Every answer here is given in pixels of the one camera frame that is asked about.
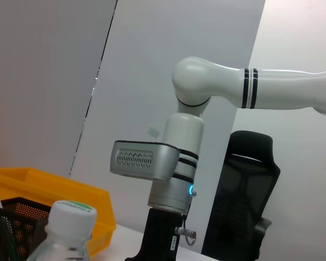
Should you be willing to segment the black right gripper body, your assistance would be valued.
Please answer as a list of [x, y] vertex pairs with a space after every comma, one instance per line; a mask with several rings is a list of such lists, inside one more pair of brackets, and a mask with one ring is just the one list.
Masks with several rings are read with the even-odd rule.
[[126, 261], [175, 261], [180, 239], [175, 229], [181, 227], [186, 218], [180, 213], [151, 208], [140, 250]]

